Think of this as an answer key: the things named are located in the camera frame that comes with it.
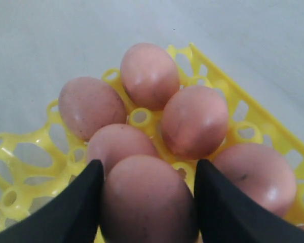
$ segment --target yellow plastic tray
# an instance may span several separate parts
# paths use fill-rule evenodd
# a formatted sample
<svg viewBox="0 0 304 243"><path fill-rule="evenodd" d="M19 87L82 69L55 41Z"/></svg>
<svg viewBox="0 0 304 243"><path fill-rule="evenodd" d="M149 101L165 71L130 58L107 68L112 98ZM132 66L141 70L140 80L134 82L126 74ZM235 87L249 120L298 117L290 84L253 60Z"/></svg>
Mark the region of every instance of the yellow plastic tray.
<svg viewBox="0 0 304 243"><path fill-rule="evenodd" d="M193 44L183 49L169 46L167 51L174 59L185 55L191 64L193 76L188 77L179 69L183 87L199 85L202 82L217 89L227 100L230 130L221 147L210 158L235 143L257 142L273 146L291 162L299 180L297 197L286 220L293 224L304 224L304 144ZM163 159L182 173L192 190L196 162L178 161L164 146L159 131L162 112L137 108L126 96L117 68L108 70L102 79L122 97L129 114L129 124L140 128L151 137ZM50 198L58 195L86 165L86 143L65 128L56 109L57 104L58 101L54 100L48 106L48 119L41 129L23 135L0 134L0 231L27 217ZM54 138L52 129L57 125L66 134L67 147L58 144ZM23 150L23 146L28 146L29 149ZM45 160L45 154L41 155L44 152L49 155L50 163ZM9 174L12 177L10 181L7 178ZM99 232L96 242L103 242Z"/></svg>

